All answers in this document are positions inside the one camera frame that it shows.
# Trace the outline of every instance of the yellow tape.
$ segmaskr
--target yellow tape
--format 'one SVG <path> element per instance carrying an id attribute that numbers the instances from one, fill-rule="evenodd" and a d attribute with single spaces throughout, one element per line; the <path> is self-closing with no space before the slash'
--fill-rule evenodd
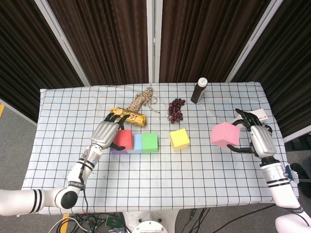
<path id="1" fill-rule="evenodd" d="M 3 110 L 4 110 L 4 104 L 0 103 L 0 117 L 2 115 Z"/>
<path id="2" fill-rule="evenodd" d="M 64 214 L 63 218 L 69 217 L 69 216 L 70 216 L 70 214 Z M 67 231 L 68 219 L 64 219 L 63 222 L 65 222 L 65 223 L 62 225 L 62 227 L 60 229 L 60 233 L 66 233 L 66 231 Z"/>

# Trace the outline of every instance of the gold wrapped package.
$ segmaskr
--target gold wrapped package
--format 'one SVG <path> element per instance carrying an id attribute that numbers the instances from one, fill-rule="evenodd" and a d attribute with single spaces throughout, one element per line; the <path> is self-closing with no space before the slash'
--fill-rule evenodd
<path id="1" fill-rule="evenodd" d="M 114 113 L 116 115 L 120 115 L 123 117 L 124 115 L 130 115 L 128 119 L 126 119 L 125 122 L 128 122 L 133 125 L 138 125 L 140 127 L 145 128 L 147 121 L 146 116 L 141 113 L 133 112 L 124 108 L 113 108 L 109 110 L 110 113 Z"/>

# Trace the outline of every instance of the checkered tablecloth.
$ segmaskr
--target checkered tablecloth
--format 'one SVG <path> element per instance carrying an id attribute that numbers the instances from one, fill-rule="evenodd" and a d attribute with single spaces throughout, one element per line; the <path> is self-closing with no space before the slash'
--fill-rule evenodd
<path id="1" fill-rule="evenodd" d="M 287 165 L 282 135 L 259 83 L 209 83 L 198 104 L 190 101 L 194 83 L 157 83 L 122 86 L 93 86 L 41 90 L 41 104 L 34 147 L 23 189 L 50 189 L 67 185 L 66 176 L 90 144 L 97 125 L 114 107 L 126 108 L 137 93 L 151 86 L 157 103 L 143 106 L 146 128 L 125 124 L 133 134 L 158 134 L 159 151 L 152 154 L 109 154 L 103 151 L 86 183 L 89 212 L 149 211 L 206 206 L 244 205 L 272 202 L 260 171 L 260 161 L 209 142 L 211 128 L 233 122 L 235 108 L 264 109 L 266 124 L 273 129 L 276 159 Z M 168 105 L 185 99 L 184 120 L 168 121 Z M 187 149 L 174 152 L 169 133 L 185 128 L 190 136 Z M 248 146 L 245 130 L 241 146 Z M 45 207 L 40 214 L 86 211 L 83 192 L 70 210 Z"/>

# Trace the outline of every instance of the grapes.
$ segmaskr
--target grapes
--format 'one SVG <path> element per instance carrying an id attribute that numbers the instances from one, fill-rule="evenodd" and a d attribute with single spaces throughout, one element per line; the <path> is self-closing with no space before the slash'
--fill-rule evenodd
<path id="1" fill-rule="evenodd" d="M 169 104 L 169 120 L 170 123 L 174 124 L 175 122 L 179 123 L 181 120 L 183 120 L 183 114 L 180 111 L 181 106 L 184 106 L 186 103 L 185 100 L 182 100 L 181 98 L 173 100 Z"/>

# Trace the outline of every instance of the green cube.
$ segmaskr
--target green cube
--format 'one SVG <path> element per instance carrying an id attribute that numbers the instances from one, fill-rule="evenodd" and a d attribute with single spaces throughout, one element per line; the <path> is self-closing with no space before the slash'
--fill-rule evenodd
<path id="1" fill-rule="evenodd" d="M 154 153 L 157 152 L 157 134 L 156 133 L 144 133 L 141 135 L 142 140 L 142 152 Z"/>

